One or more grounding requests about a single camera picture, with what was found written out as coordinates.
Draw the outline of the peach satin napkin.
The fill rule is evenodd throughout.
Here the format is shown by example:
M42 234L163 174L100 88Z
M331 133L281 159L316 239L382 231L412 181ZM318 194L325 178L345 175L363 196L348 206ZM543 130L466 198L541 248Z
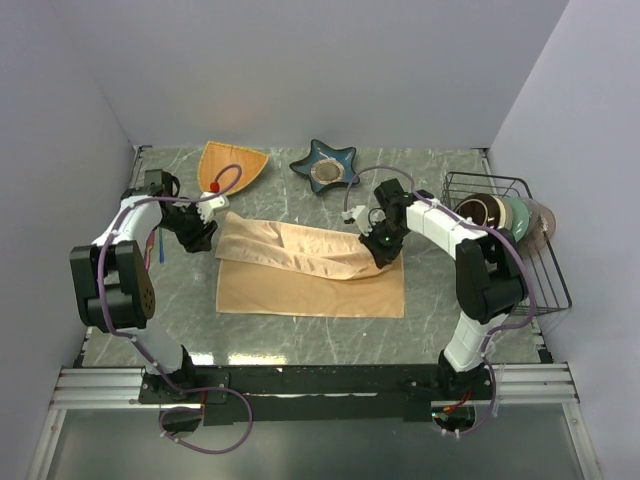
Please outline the peach satin napkin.
M230 212L215 252L219 313L402 318L403 261L378 268L358 236Z

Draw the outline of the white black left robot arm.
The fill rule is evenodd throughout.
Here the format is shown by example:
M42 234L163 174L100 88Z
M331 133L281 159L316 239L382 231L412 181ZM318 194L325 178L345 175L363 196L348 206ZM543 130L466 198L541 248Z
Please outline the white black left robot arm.
M205 192L195 202L180 196L172 174L148 170L140 187L126 190L120 209L91 244L70 252L70 267L82 322L127 340L143 357L149 387L185 402L197 393L198 377L186 348L153 317L155 291L148 250L157 230L175 235L188 253L208 252L226 196Z

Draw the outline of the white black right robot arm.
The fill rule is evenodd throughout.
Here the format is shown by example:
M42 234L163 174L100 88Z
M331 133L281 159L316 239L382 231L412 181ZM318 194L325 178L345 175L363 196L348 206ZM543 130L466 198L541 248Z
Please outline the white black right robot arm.
M370 218L364 205L344 207L343 221L360 231L359 240L382 269L399 256L404 238L415 233L454 261L460 316L440 353L430 388L457 399L484 379L492 337L513 330L511 312L529 297L530 278L510 231L479 226L442 205L425 191L405 191L398 180L374 190L383 217Z

